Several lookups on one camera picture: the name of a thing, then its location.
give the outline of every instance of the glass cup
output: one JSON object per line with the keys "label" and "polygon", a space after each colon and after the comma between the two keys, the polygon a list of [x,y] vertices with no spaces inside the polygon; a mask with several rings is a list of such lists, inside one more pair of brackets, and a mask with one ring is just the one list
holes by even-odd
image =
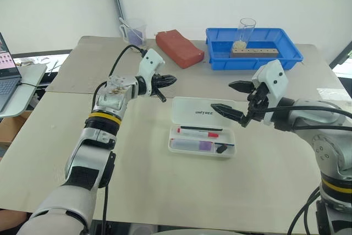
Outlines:
{"label": "glass cup", "polygon": [[123,40],[140,48],[146,46],[146,23],[141,19],[125,19],[126,25],[120,25]]}
{"label": "glass cup", "polygon": [[235,33],[232,49],[246,49],[248,41],[254,31],[256,22],[250,18],[242,18]]}

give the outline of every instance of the laptop screen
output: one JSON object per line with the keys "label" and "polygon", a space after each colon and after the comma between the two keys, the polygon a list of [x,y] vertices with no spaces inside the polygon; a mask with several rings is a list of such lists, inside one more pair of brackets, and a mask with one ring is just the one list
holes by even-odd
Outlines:
{"label": "laptop screen", "polygon": [[8,47],[0,33],[0,79],[2,77],[20,75],[12,59]]}

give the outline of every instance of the cardboard box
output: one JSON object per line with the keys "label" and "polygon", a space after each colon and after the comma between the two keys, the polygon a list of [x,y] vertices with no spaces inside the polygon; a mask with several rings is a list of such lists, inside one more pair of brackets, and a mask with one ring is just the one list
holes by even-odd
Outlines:
{"label": "cardboard box", "polygon": [[17,117],[4,118],[0,122],[0,147],[7,150],[32,111],[25,111]]}

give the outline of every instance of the blue plastic tray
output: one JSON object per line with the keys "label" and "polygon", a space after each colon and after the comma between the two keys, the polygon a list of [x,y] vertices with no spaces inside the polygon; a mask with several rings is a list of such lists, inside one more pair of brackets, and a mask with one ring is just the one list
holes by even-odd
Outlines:
{"label": "blue plastic tray", "polygon": [[279,59],[285,70],[291,69],[295,63],[303,60],[302,54],[282,29],[254,29],[247,48],[276,48],[279,52],[275,58],[230,58],[232,44],[237,29],[206,29],[209,50],[209,62],[213,70],[248,70],[258,69],[269,61]]}

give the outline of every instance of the red marker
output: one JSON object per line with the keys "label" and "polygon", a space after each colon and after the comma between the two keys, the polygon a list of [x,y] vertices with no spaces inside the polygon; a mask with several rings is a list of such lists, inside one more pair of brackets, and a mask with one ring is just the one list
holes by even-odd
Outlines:
{"label": "red marker", "polygon": [[219,134],[213,133],[213,132],[200,132],[199,130],[193,130],[193,129],[177,129],[178,133],[181,134],[186,134],[186,135],[191,135],[195,137],[205,137],[205,138],[217,138],[219,137]]}

